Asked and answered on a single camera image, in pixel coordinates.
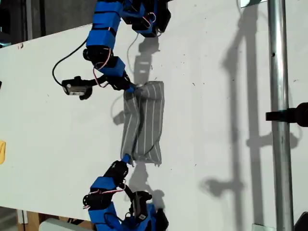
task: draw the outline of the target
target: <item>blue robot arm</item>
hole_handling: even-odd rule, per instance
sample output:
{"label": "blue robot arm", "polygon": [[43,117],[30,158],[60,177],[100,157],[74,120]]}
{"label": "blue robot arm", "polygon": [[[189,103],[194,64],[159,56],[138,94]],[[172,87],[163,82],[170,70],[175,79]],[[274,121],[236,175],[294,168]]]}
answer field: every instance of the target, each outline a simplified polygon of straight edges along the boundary
{"label": "blue robot arm", "polygon": [[94,68],[103,75],[93,80],[81,77],[62,81],[61,86],[68,95],[79,95],[81,100],[88,99],[92,87],[107,82],[115,90],[133,92],[123,61],[113,54],[116,34],[121,19],[144,37],[156,37],[164,32],[171,13],[167,3],[170,0],[98,0],[93,16],[92,29],[86,41],[87,48],[83,57],[91,61]]}
{"label": "blue robot arm", "polygon": [[[156,211],[153,204],[147,204],[152,196],[147,192],[132,192],[123,180],[128,173],[129,155],[115,161],[104,176],[98,177],[83,198],[84,208],[98,231],[165,231],[168,220],[162,209]],[[130,217],[121,220],[116,215],[112,196],[116,188],[124,189],[131,201]]]}

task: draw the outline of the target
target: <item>black cable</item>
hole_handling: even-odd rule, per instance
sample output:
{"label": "black cable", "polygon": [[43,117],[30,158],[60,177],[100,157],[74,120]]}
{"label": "black cable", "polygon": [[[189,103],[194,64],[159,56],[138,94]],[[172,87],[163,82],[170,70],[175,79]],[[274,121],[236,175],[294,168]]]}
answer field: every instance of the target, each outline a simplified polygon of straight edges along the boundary
{"label": "black cable", "polygon": [[62,84],[57,80],[56,76],[54,76],[54,71],[55,71],[57,65],[58,65],[60,62],[62,62],[62,61],[64,61],[65,59],[67,59],[68,57],[72,56],[75,52],[77,52],[83,45],[86,44],[87,40],[88,40],[88,38],[87,38],[79,47],[77,47],[73,52],[71,52],[69,55],[67,55],[67,56],[64,57],[63,59],[59,60],[59,61],[55,64],[55,66],[53,67],[53,69],[52,69],[52,76],[53,76],[53,79],[54,79],[54,81],[56,81],[56,83],[59,84],[61,87],[62,87]]}
{"label": "black cable", "polygon": [[25,225],[25,216],[24,216],[24,211],[22,210],[23,213],[23,227],[24,227],[24,231],[26,231],[26,225]]}

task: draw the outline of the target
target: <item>metal pole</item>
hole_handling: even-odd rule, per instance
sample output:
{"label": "metal pole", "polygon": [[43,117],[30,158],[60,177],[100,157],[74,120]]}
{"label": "metal pole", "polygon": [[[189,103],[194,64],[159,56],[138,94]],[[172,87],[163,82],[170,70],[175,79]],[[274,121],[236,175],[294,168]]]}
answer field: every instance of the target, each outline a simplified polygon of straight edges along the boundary
{"label": "metal pole", "polygon": [[[285,0],[268,0],[271,110],[289,108]],[[272,122],[277,231],[293,231],[289,124]]]}

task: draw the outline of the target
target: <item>white table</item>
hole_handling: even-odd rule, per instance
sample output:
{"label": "white table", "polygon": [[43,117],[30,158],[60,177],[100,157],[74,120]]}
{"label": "white table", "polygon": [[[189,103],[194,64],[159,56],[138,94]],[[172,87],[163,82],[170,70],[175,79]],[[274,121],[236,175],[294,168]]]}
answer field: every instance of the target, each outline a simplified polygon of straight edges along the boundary
{"label": "white table", "polygon": [[[127,179],[135,170],[133,188],[150,185],[155,202],[165,204],[170,231],[247,231],[254,222],[275,227],[271,126],[265,121],[267,5],[247,8],[240,24],[235,1],[177,0],[169,7],[172,19],[159,37],[149,75],[165,83],[163,163],[130,167]],[[291,106],[307,101],[307,7],[306,1],[287,1]],[[113,117],[123,109],[122,92],[95,87],[90,99],[80,101],[66,96],[51,76],[54,64],[89,30],[79,27],[23,43],[22,49],[17,44],[0,50],[0,140],[7,142],[0,206],[89,219],[82,198],[120,156],[123,125]],[[143,41],[139,36],[127,59],[135,37],[122,23],[114,49],[132,68]],[[91,68],[81,49],[56,75],[92,79]],[[308,130],[291,125],[291,132],[299,138],[292,149],[297,220],[308,209]],[[123,217],[127,197],[117,193],[114,202]]]}

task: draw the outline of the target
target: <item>gray cloth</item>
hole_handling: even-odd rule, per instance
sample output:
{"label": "gray cloth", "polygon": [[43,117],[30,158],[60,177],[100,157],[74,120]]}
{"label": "gray cloth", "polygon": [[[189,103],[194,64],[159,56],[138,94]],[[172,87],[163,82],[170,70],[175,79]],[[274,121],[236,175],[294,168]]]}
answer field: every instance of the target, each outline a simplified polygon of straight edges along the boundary
{"label": "gray cloth", "polygon": [[159,140],[165,105],[164,83],[147,82],[134,93],[124,93],[124,128],[121,157],[160,165]]}

